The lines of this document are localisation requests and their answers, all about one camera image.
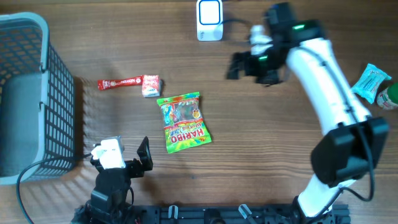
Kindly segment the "green Haribo gummy bag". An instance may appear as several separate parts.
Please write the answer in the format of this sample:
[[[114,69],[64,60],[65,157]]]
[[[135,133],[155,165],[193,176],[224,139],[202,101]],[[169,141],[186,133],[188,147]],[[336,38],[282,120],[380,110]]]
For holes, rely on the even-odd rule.
[[[169,154],[212,142],[200,111],[200,93],[159,98]]]

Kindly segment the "red white small packet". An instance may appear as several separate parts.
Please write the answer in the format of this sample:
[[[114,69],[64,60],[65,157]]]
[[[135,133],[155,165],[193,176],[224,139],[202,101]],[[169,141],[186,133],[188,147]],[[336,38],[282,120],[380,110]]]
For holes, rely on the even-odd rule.
[[[142,78],[142,95],[145,98],[160,96],[160,78],[158,75],[144,75]]]

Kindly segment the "red Nescafe stick sachet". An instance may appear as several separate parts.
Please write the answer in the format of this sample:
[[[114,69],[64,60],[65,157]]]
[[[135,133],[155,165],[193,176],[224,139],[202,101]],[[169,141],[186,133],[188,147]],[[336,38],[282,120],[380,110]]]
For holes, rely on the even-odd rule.
[[[137,76],[123,80],[98,80],[97,85],[99,90],[110,90],[124,86],[142,85],[142,81],[143,81],[143,76]]]

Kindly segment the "teal tissue packet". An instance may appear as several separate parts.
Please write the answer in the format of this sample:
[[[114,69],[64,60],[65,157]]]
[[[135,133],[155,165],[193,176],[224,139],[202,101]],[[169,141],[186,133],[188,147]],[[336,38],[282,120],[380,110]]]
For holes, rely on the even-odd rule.
[[[381,83],[391,79],[392,78],[386,72],[383,72],[375,65],[369,63],[360,79],[354,84],[351,90],[353,93],[366,99],[370,104],[373,104]]]

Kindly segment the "green lid jar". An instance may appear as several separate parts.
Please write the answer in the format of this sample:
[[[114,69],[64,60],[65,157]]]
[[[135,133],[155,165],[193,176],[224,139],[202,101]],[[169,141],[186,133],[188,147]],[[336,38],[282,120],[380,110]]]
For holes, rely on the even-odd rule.
[[[381,91],[376,98],[376,103],[384,110],[397,108],[397,83],[392,84]]]

